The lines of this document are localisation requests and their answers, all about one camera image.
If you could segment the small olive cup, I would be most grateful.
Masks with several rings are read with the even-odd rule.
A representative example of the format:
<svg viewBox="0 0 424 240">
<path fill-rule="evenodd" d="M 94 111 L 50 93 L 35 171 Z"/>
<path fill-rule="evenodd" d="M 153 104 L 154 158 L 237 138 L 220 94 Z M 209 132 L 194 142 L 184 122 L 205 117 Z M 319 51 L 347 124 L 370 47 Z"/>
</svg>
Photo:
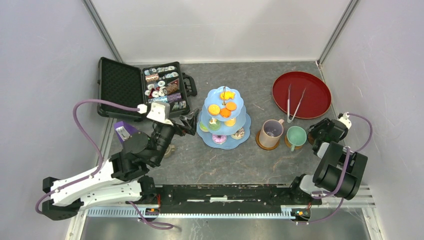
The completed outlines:
<svg viewBox="0 0 424 240">
<path fill-rule="evenodd" d="M 175 147 L 175 145 L 173 145 L 173 144 L 170 144 L 168 147 L 167 147 L 167 149 L 166 149 L 166 151 L 165 151 L 165 153 L 164 153 L 164 158 L 168 158 L 168 157 L 170 157 L 172 154 L 173 154 L 173 152 L 176 150 L 176 147 Z"/>
</svg>

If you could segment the dark brown wooden coaster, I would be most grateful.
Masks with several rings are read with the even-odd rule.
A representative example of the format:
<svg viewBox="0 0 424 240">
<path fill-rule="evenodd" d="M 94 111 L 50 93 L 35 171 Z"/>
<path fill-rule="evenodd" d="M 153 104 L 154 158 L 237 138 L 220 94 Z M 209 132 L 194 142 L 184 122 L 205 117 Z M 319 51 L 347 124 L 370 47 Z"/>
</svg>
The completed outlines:
<svg viewBox="0 0 424 240">
<path fill-rule="evenodd" d="M 311 133 L 307 134 L 307 141 L 313 146 L 315 142 L 315 138 Z"/>
</svg>

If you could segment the green cupcake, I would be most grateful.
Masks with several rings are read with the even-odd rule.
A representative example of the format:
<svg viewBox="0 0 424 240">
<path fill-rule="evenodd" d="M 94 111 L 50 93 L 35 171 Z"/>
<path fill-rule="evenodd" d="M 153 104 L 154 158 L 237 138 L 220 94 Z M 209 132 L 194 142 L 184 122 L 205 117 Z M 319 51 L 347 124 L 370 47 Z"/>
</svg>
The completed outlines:
<svg viewBox="0 0 424 240">
<path fill-rule="evenodd" d="M 218 131 L 221 128 L 221 121 L 216 118 L 210 118 L 208 122 L 208 129 L 210 131 Z"/>
</svg>

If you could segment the orange round cookie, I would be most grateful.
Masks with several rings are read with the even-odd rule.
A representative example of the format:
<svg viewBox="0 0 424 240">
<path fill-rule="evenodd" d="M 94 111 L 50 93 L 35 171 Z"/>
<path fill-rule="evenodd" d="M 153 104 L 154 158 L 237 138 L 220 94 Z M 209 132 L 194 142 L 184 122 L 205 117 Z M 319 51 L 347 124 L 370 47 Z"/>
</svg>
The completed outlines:
<svg viewBox="0 0 424 240">
<path fill-rule="evenodd" d="M 211 104 L 207 108 L 208 113 L 212 116 L 218 116 L 221 112 L 221 108 L 217 104 Z"/>
</svg>

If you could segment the green teacup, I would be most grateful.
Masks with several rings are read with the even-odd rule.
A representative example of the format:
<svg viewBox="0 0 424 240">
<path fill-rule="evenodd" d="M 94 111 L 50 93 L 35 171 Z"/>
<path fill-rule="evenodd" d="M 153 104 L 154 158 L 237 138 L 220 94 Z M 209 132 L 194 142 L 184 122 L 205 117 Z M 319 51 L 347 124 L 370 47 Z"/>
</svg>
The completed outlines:
<svg viewBox="0 0 424 240">
<path fill-rule="evenodd" d="M 291 126 L 286 133 L 287 142 L 290 151 L 293 152 L 296 148 L 301 148 L 307 141 L 307 133 L 300 126 Z"/>
</svg>

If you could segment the blue three-tier cake stand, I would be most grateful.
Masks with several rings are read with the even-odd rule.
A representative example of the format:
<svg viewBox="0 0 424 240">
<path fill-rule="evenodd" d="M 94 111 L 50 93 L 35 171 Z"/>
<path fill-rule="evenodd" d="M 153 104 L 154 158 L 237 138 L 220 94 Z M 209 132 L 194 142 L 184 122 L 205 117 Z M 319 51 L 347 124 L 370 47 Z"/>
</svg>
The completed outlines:
<svg viewBox="0 0 424 240">
<path fill-rule="evenodd" d="M 229 99 L 229 100 L 221 100 L 220 99 L 220 94 L 224 91 L 231 91 L 231 92 L 235 92 L 236 95 L 234 97 L 234 99 Z M 221 109 L 226 108 L 225 105 L 227 102 L 234 102 L 237 105 L 237 108 L 235 111 L 231 112 L 231 115 L 229 118 L 224 118 L 222 117 L 220 114 L 219 115 L 211 115 L 208 112 L 208 106 L 215 104 L 218 105 Z M 202 122 L 206 127 L 208 127 L 208 123 L 209 120 L 211 118 L 215 118 L 219 121 L 221 121 L 221 128 L 217 131 L 211 131 L 209 130 L 209 132 L 203 132 L 200 127 L 199 127 L 199 123 Z M 232 127 L 228 127 L 224 124 L 225 121 L 232 119 L 232 118 L 236 118 L 236 123 L 234 126 Z M 201 137 L 201 139 L 203 140 L 203 142 L 211 147 L 211 148 L 218 148 L 218 149 L 223 149 L 223 150 L 232 150 L 236 147 L 238 147 L 241 143 L 245 142 L 249 136 L 250 136 L 250 126 L 251 126 L 251 118 L 247 113 L 247 109 L 244 106 L 244 100 L 241 97 L 240 93 L 238 90 L 234 89 L 234 88 L 230 88 L 227 86 L 221 86 L 219 88 L 215 88 L 209 91 L 202 110 L 200 111 L 199 114 L 199 120 L 197 123 L 197 132 L 198 135 Z M 240 129 L 241 127 L 244 127 L 245 130 L 245 135 L 243 138 L 241 139 L 233 139 L 231 137 L 232 134 L 234 134 L 238 129 Z M 215 135 L 226 135 L 227 136 L 227 140 L 225 143 L 223 144 L 216 144 L 213 142 L 212 140 L 212 134 Z"/>
</svg>

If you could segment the pink frosted donut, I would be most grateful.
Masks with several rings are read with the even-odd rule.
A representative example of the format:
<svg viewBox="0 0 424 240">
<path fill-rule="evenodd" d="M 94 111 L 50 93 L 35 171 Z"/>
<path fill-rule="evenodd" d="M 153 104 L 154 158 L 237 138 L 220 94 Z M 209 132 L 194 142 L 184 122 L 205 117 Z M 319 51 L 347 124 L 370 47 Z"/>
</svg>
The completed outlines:
<svg viewBox="0 0 424 240">
<path fill-rule="evenodd" d="M 223 143 L 225 143 L 227 141 L 227 136 L 226 135 L 220 135 L 220 134 L 212 134 L 212 141 L 215 144 L 222 145 Z"/>
</svg>

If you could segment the orange chip cookie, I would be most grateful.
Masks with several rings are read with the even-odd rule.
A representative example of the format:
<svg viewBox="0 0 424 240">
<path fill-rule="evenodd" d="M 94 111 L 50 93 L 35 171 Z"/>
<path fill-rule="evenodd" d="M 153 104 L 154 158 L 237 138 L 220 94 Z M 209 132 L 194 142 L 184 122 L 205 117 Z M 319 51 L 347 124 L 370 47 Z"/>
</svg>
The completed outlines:
<svg viewBox="0 0 424 240">
<path fill-rule="evenodd" d="M 220 110 L 220 115 L 223 117 L 223 118 L 229 118 L 230 116 L 231 116 L 231 111 L 229 110 L 229 109 L 227 109 L 227 108 L 222 108 L 221 110 Z"/>
</svg>

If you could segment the yellow cupcake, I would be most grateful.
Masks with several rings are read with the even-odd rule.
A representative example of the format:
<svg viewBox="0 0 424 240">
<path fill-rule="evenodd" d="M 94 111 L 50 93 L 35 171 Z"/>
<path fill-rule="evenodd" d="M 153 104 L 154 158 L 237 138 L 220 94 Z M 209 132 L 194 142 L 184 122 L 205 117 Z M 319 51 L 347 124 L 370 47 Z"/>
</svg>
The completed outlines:
<svg viewBox="0 0 424 240">
<path fill-rule="evenodd" d="M 231 118 L 231 119 L 225 121 L 224 124 L 227 127 L 233 127 L 236 124 L 236 122 L 237 122 L 236 118 Z"/>
</svg>

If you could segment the light wooden coaster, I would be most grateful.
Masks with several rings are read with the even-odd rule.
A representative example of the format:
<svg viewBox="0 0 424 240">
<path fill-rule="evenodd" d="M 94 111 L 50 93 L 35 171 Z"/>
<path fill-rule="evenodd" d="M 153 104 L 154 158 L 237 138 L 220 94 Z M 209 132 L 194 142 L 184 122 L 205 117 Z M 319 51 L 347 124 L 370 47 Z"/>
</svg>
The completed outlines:
<svg viewBox="0 0 424 240">
<path fill-rule="evenodd" d="M 295 150 L 299 150 L 304 146 L 304 145 L 292 145 L 287 135 L 284 137 L 284 143 L 292 152 Z"/>
</svg>

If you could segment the small orange cookie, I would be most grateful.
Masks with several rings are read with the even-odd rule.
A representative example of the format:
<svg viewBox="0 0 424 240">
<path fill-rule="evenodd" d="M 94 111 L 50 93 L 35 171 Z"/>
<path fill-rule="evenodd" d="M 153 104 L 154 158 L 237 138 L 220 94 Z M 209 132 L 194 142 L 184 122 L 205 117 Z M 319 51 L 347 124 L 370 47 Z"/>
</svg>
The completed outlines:
<svg viewBox="0 0 424 240">
<path fill-rule="evenodd" d="M 225 108 L 229 111 L 235 111 L 237 109 L 237 104 L 235 102 L 227 102 Z"/>
</svg>

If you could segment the white sprinkled donut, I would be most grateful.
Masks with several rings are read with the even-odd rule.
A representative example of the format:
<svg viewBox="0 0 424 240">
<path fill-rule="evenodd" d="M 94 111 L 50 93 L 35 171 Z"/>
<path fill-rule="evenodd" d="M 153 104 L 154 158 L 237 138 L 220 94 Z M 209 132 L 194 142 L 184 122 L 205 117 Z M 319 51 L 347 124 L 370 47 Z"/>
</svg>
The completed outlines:
<svg viewBox="0 0 424 240">
<path fill-rule="evenodd" d="M 244 127 L 241 127 L 238 129 L 235 133 L 230 135 L 235 140 L 240 140 L 245 136 L 245 129 Z"/>
</svg>

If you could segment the pink mug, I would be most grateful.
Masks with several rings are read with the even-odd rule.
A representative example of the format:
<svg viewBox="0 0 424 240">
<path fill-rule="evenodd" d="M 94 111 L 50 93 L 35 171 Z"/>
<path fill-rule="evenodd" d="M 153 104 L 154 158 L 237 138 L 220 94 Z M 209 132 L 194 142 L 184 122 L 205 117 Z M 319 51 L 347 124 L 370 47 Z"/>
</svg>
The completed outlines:
<svg viewBox="0 0 424 240">
<path fill-rule="evenodd" d="M 281 138 L 281 136 L 284 133 L 284 126 L 283 126 L 284 122 L 285 121 L 283 119 L 279 119 L 279 120 L 269 119 L 266 122 L 264 122 L 260 131 L 261 130 L 264 131 L 271 137 L 280 136 Z"/>
</svg>

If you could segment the green frosted donut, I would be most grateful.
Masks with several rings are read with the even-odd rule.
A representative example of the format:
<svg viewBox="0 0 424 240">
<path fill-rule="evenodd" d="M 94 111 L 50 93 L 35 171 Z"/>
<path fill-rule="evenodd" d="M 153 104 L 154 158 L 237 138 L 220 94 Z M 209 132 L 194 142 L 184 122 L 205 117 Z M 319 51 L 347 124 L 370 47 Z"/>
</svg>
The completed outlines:
<svg viewBox="0 0 424 240">
<path fill-rule="evenodd" d="M 199 123 L 199 128 L 205 133 L 208 133 L 210 131 L 208 127 L 206 127 L 202 122 Z"/>
</svg>

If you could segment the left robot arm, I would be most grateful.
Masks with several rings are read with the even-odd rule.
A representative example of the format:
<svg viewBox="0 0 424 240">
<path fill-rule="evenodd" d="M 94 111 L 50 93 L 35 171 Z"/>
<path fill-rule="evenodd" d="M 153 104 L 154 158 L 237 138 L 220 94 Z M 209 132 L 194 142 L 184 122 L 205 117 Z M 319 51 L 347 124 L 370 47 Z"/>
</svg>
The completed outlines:
<svg viewBox="0 0 424 240">
<path fill-rule="evenodd" d="M 163 105 L 152 108 L 148 117 L 153 132 L 147 134 L 120 121 L 114 131 L 122 150 L 107 160 L 101 158 L 98 166 L 66 179 L 46 177 L 42 187 L 45 196 L 35 206 L 37 213 L 54 221 L 70 219 L 79 211 L 102 203 L 153 203 L 157 190 L 153 179 L 147 176 L 150 168 L 159 167 L 174 136 L 195 135 L 199 109 L 180 115 L 180 122 L 168 118 Z"/>
</svg>

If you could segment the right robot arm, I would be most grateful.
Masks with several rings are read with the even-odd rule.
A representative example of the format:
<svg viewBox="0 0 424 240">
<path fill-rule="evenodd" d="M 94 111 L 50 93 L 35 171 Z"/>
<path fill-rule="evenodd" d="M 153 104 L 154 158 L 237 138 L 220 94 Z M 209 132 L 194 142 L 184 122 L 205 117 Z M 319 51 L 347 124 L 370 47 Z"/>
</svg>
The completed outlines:
<svg viewBox="0 0 424 240">
<path fill-rule="evenodd" d="M 295 204 L 328 197 L 353 199 L 359 191 L 368 157 L 358 150 L 340 144 L 352 127 L 352 113 L 341 113 L 336 119 L 325 118 L 311 125 L 307 140 L 320 162 L 312 175 L 296 177 L 289 189 Z"/>
</svg>

